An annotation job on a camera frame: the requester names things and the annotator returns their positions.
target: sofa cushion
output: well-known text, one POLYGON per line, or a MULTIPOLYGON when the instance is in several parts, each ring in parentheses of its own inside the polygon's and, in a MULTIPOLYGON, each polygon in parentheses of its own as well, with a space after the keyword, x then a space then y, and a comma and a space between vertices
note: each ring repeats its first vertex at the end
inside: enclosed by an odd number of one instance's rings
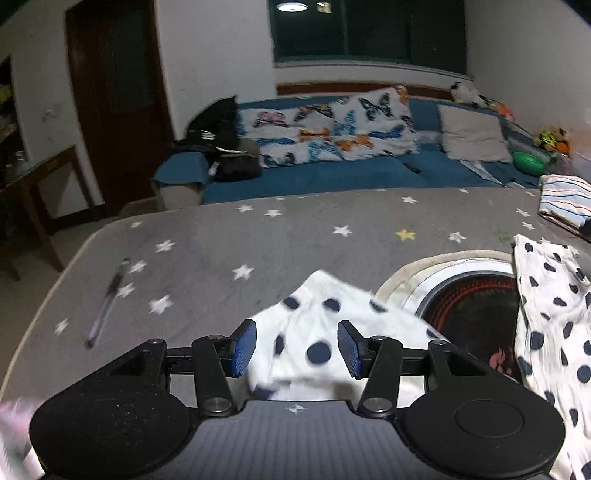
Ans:
POLYGON ((441 144, 449 158, 512 162, 496 116, 449 105, 439 105, 439 115, 441 144))
POLYGON ((424 179, 402 165, 399 159, 374 157, 354 162, 320 162, 293 168, 267 168, 257 179, 209 184, 203 202, 234 202, 259 197, 428 186, 424 179))

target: wooden door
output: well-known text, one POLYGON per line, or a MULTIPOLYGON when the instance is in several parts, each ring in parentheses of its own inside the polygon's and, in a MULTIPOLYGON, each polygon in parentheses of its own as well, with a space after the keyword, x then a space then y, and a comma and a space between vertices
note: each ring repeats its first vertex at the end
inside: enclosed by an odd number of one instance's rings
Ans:
POLYGON ((172 139, 153 0, 84 0, 68 10, 72 88, 107 210, 153 196, 172 139))

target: black backpack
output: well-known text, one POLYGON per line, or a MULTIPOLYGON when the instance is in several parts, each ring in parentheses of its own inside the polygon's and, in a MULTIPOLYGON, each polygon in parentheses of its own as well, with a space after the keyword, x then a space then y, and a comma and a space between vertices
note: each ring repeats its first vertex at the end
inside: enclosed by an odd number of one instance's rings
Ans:
POLYGON ((238 146, 236 131, 236 96, 221 98, 198 114, 187 127, 187 146, 205 147, 204 151, 215 151, 215 147, 235 150, 238 146))

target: white polka dot fabric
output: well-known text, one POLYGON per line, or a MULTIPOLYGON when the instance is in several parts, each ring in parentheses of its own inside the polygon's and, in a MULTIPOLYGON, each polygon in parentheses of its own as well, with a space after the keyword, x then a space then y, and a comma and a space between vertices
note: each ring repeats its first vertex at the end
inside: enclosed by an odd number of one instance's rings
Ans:
POLYGON ((566 439, 551 475, 591 479, 591 286, 567 245, 515 237, 521 308, 515 353, 524 384, 560 412, 566 439))
MULTIPOLYGON (((407 348, 426 349, 441 338, 425 321, 328 273, 313 273, 282 302, 252 317, 256 350, 248 382, 259 397, 271 400, 335 400, 356 404, 366 380, 349 375, 337 345, 337 325, 349 320, 364 337, 385 335, 407 348)), ((402 377, 398 406, 424 394, 422 377, 402 377)))

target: black bag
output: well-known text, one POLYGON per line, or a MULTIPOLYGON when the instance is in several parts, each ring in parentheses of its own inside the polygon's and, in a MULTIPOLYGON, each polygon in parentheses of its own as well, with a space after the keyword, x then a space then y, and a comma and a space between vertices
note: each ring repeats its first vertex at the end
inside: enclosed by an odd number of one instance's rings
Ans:
POLYGON ((237 150, 243 153, 222 153, 213 181, 252 180, 262 175, 259 165, 259 145, 256 141, 243 138, 237 150))
POLYGON ((223 157, 217 166, 213 181, 252 180, 260 177, 262 168, 258 158, 248 154, 236 157, 223 157))
POLYGON ((236 130, 236 96, 221 98, 198 114, 187 127, 185 144, 205 147, 204 152, 215 152, 215 147, 235 150, 238 146, 236 130))

